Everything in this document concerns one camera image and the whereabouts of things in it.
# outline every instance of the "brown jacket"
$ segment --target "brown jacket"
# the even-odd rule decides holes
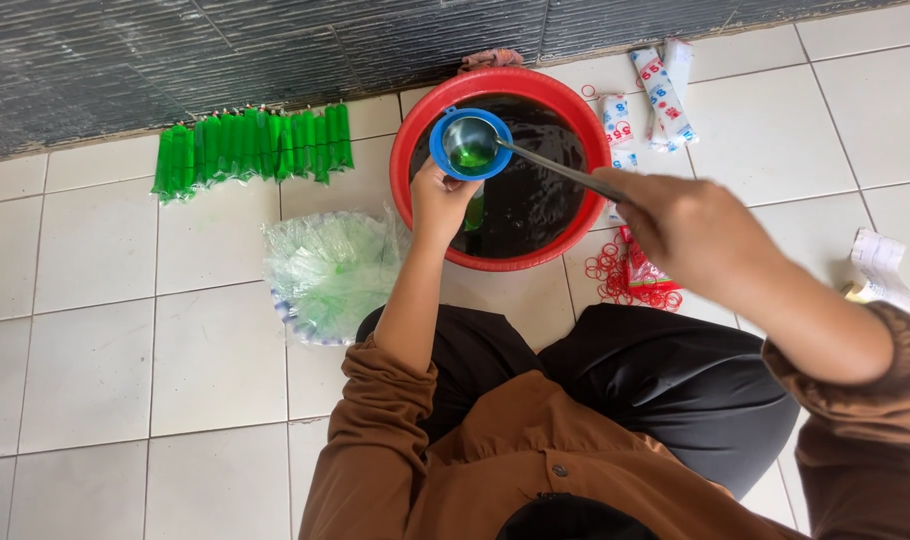
[[[816,538],[910,538],[910,315],[872,304],[894,361],[871,384],[838,387],[795,370],[771,343],[773,373],[812,413],[797,461]],[[574,402],[538,372],[488,392],[430,448],[435,366],[418,373],[371,338],[348,351],[299,538],[493,539],[539,492],[601,501],[663,540],[804,538],[744,509],[651,439]],[[567,471],[553,473],[560,465]]]

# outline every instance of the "metal ladle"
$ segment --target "metal ladle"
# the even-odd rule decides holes
[[[464,169],[466,174],[484,172],[485,166],[494,161],[499,146],[570,178],[611,201],[620,203],[629,200],[621,190],[589,174],[555,163],[542,155],[505,141],[498,136],[495,127],[482,118],[476,116],[459,118],[452,122],[441,136],[441,147],[448,155],[451,166],[459,172]]]

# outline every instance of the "person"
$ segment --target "person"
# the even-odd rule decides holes
[[[591,305],[535,353],[502,315],[438,304],[479,182],[430,160],[388,303],[359,328],[299,538],[803,538],[737,503],[811,413],[796,458],[816,538],[910,538],[910,314],[785,258],[725,188],[593,175],[636,241],[768,335]]]

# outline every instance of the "black pants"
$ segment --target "black pants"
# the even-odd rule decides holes
[[[359,341],[381,314],[365,318]],[[568,336],[535,354],[504,315],[441,305],[434,410],[419,426],[437,441],[485,392],[535,369],[575,401],[653,436],[740,499],[777,458],[798,414],[761,361],[761,343],[728,326],[599,303]]]

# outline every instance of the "ladle handle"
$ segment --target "ladle handle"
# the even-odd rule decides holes
[[[592,190],[592,191],[598,193],[599,195],[605,197],[606,199],[608,199],[610,201],[620,203],[620,202],[629,200],[629,198],[625,196],[624,192],[622,192],[621,190],[615,189],[614,187],[611,187],[607,183],[604,183],[603,181],[591,176],[590,174],[586,174],[581,171],[577,171],[571,167],[566,167],[560,163],[555,163],[554,161],[548,159],[547,157],[544,157],[543,155],[538,155],[537,153],[534,153],[530,150],[525,150],[524,148],[511,144],[510,142],[508,142],[500,137],[497,137],[495,142],[504,146],[505,148],[508,148],[510,151],[521,155],[521,157],[525,158],[526,160],[528,160],[530,162],[535,162],[536,164],[539,164],[540,166],[543,166],[546,169],[551,169],[562,176],[565,176],[567,178],[574,180],[575,182],[578,182],[579,184],[585,186],[589,190]]]

